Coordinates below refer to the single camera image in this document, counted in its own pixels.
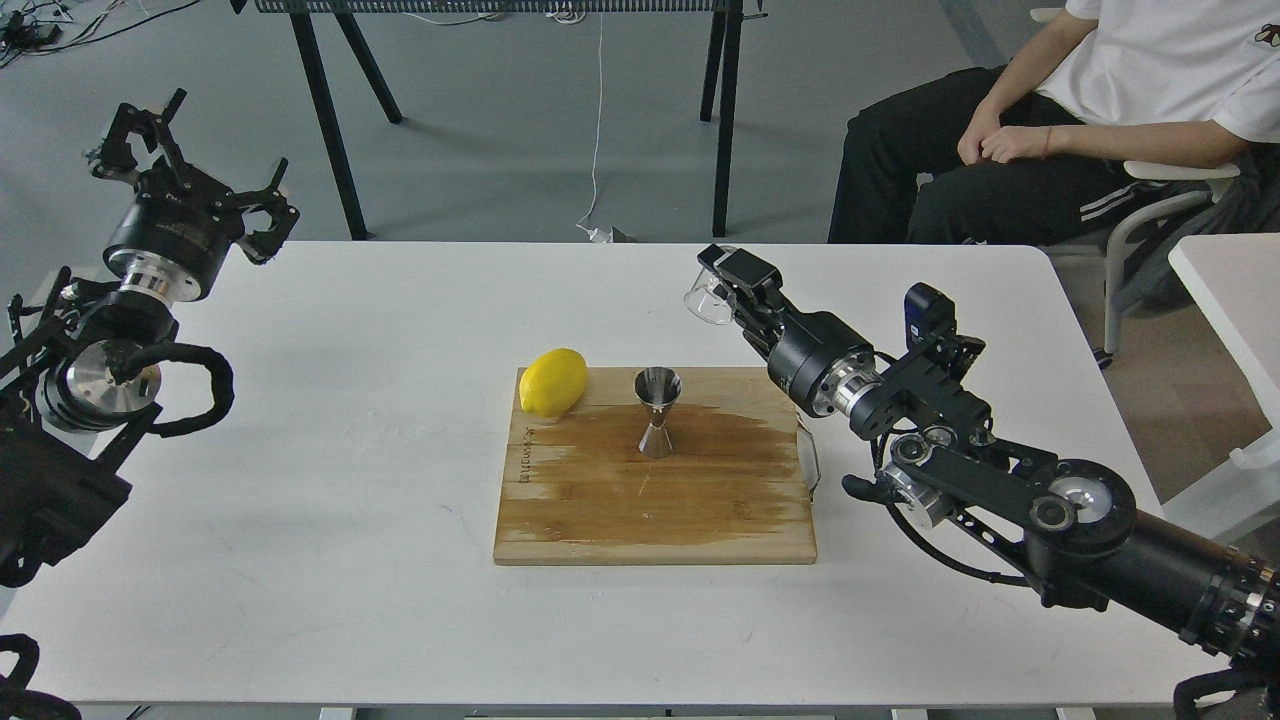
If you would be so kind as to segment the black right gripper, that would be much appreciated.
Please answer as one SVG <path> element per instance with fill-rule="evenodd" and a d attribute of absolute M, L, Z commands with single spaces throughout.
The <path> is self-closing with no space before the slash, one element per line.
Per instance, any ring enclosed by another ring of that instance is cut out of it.
<path fill-rule="evenodd" d="M 870 343 L 835 314 L 803 313 L 782 300 L 782 277 L 772 264 L 740 249 L 716 269 L 741 283 L 733 323 L 765 360 L 769 379 L 808 416 L 835 413 L 833 395 L 844 375 L 874 370 Z"/>

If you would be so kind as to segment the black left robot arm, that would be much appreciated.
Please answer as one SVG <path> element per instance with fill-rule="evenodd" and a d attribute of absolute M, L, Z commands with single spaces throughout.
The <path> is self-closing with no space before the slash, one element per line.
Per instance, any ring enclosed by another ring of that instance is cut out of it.
<path fill-rule="evenodd" d="M 234 191 L 188 161 L 172 135 L 183 100 L 122 104 L 91 173 L 132 187 L 102 260 L 108 281 L 55 275 L 36 304 L 6 305 L 3 356 L 1 582 L 31 583 L 102 529 L 131 495 L 119 470 L 147 434 L 214 427 L 234 402 L 230 364 L 178 341 L 173 307 L 206 299 L 233 246 L 262 265 L 300 218 L 282 192 L 287 160 L 260 190 Z"/>

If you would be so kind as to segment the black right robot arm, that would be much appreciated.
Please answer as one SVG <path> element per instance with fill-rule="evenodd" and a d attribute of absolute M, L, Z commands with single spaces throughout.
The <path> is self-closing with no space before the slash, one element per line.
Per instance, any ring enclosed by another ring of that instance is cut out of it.
<path fill-rule="evenodd" d="M 1120 603 L 1225 656 L 1228 669 L 1176 684 L 1176 717 L 1229 691 L 1258 691 L 1277 716 L 1277 571 L 1142 511 L 1105 465 L 998 438 L 989 405 L 963 387 L 984 343 L 957 333 L 947 296 L 905 293 L 906 348 L 891 357 L 836 315 L 796 309 L 780 270 L 744 249 L 713 243 L 698 261 L 690 310 L 737 324 L 799 411 L 842 415 L 870 445 L 876 473 L 845 477 L 849 496 L 887 507 L 964 575 L 1030 588 L 1047 609 Z"/>

